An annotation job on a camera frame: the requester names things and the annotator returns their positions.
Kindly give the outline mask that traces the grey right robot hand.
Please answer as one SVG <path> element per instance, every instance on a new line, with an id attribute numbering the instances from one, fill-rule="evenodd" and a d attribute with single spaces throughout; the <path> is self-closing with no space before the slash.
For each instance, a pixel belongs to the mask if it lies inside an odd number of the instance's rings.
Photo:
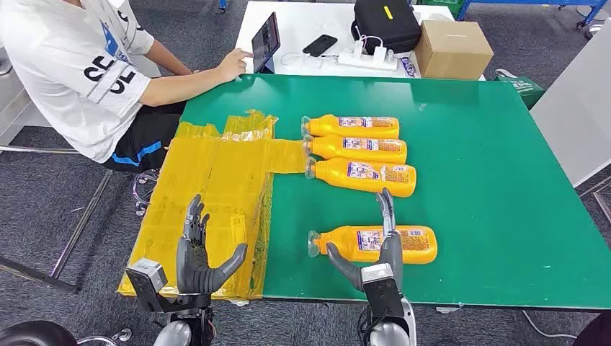
<path id="1" fill-rule="evenodd" d="M 380 248 L 380 255 L 375 264 L 388 264 L 392 270 L 396 281 L 399 295 L 403 295 L 403 259 L 401 248 L 401 237 L 396 231 L 396 220 L 393 207 L 393 196 L 388 188 L 384 187 L 382 192 L 375 194 L 376 200 L 380 203 L 380 210 L 383 216 L 383 243 Z M 358 291 L 363 292 L 363 279 L 361 267 L 354 265 L 345 259 L 339 252 L 337 246 L 331 242 L 326 244 L 327 255 L 331 264 L 348 279 L 352 286 Z"/>

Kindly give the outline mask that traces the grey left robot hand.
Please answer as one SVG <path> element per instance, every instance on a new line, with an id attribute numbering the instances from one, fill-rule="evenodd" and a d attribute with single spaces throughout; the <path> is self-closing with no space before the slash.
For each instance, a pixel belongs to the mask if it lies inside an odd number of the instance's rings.
<path id="1" fill-rule="evenodd" d="M 205 248 L 208 213 L 202 214 L 204 203 L 196 194 L 187 206 L 183 233 L 177 245 L 177 288 L 181 294 L 210 295 L 244 263 L 248 244 L 240 243 L 232 256 L 219 267 L 211 267 Z"/>

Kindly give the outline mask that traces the person's right hand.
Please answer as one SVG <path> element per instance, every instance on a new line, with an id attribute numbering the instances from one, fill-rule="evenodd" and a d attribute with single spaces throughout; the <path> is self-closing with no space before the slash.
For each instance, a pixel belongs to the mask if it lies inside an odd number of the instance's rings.
<path id="1" fill-rule="evenodd" d="M 246 73 L 245 58 L 252 58 L 252 53 L 236 48 L 228 53 L 215 69 L 222 83 L 230 82 Z"/>

